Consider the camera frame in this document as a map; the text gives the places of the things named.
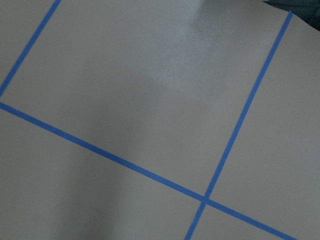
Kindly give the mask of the black monitor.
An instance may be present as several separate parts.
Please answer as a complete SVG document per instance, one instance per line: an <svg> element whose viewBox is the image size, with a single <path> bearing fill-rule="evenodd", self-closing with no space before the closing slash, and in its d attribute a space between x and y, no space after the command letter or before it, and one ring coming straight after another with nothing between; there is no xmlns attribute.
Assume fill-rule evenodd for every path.
<svg viewBox="0 0 320 240"><path fill-rule="evenodd" d="M263 2L277 9L292 12L313 29L320 31L319 0L263 0Z"/></svg>

